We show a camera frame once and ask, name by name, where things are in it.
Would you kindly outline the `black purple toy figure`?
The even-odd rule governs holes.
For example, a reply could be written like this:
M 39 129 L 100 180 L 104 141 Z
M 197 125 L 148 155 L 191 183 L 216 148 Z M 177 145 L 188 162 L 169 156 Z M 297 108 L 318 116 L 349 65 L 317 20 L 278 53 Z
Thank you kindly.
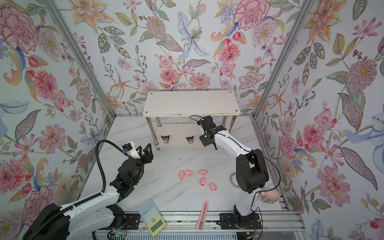
M 194 143 L 194 136 L 186 137 L 188 144 L 192 145 Z
M 161 136 L 161 138 L 163 139 L 163 142 L 164 144 L 168 144 L 170 142 L 170 136 Z

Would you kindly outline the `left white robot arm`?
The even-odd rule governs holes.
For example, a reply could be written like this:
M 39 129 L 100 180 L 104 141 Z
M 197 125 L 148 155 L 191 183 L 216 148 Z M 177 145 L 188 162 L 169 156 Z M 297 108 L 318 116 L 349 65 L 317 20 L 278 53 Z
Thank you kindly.
M 127 157 L 109 184 L 99 156 L 103 143 Z M 119 228 L 124 224 L 125 211 L 118 203 L 134 191 L 144 175 L 145 165 L 154 159 L 152 146 L 136 148 L 134 142 L 129 142 L 120 148 L 109 140 L 101 140 L 95 146 L 95 159 L 102 177 L 102 189 L 69 204 L 46 206 L 24 234 L 24 240 L 76 240 L 99 229 Z

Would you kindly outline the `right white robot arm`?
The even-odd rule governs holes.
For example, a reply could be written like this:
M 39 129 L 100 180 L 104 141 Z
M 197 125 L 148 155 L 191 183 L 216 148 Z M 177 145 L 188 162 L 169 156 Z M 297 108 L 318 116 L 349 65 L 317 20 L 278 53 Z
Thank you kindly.
M 245 229 L 251 225 L 257 227 L 261 220 L 260 208 L 256 201 L 273 204 L 280 198 L 277 187 L 267 188 L 270 180 L 266 162 L 269 161 L 259 149 L 253 150 L 236 140 L 223 126 L 216 126 L 213 118 L 206 116 L 197 121 L 202 135 L 199 137 L 203 146 L 213 145 L 223 148 L 236 160 L 236 181 L 242 190 L 231 220 L 222 220 L 227 226 Z

